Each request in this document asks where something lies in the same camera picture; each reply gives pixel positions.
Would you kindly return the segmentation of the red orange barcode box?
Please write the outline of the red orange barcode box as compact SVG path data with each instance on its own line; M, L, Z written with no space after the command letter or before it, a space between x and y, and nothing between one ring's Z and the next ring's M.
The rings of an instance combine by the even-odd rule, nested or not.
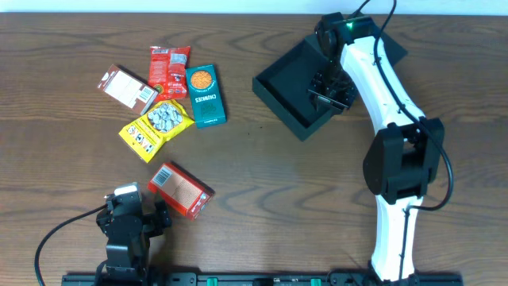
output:
M215 191L177 164L164 163L148 182L148 190L160 194L182 216L195 220L214 197Z

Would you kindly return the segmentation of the black gift box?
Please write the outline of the black gift box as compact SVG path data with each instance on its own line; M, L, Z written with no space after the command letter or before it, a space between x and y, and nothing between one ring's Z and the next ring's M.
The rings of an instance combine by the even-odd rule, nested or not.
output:
M357 96L364 101L374 130L384 129L392 122L404 126L410 120L397 114L398 105L379 74L375 59L406 108L419 111L392 68L405 55L404 48L392 39L355 39L338 54L339 72L345 79L338 91L332 92L323 75L330 60L322 54L318 38L309 35L255 76L252 90L300 141L309 138L333 115L350 108Z

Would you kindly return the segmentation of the teal Chunkies snack box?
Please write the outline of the teal Chunkies snack box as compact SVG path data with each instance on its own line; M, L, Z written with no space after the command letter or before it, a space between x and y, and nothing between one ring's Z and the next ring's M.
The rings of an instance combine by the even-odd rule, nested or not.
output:
M186 70L188 95L198 129L227 122L219 82L212 64Z

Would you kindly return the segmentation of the brown and white snack box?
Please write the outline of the brown and white snack box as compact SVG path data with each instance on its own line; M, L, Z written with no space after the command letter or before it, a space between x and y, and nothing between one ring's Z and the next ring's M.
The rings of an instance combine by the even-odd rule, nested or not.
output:
M142 116L152 105L158 91L112 64L97 88Z

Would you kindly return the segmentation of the red candy bag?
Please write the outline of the red candy bag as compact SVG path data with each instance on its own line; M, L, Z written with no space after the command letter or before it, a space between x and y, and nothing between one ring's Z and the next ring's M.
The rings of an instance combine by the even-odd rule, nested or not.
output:
M191 47L152 46L148 85L157 90L155 102L187 96L186 66Z

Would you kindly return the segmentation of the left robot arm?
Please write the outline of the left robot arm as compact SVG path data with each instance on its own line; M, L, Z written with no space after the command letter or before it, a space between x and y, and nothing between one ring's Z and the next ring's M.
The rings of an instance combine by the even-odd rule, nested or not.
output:
M148 266L150 239L171 226L165 201L156 196L155 210L143 212L137 183L124 184L106 196L96 223L106 235L106 260L94 275L95 285L159 285L161 275Z

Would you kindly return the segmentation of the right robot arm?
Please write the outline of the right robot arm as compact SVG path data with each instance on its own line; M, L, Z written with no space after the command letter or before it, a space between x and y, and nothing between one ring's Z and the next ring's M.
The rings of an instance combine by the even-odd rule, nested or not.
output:
M388 59L382 30L368 16L327 14L314 33L327 65L310 81L314 108L341 114L360 96L375 136L363 161L377 208L370 267L381 285L419 285L414 231L428 186L436 177L444 127L411 100Z

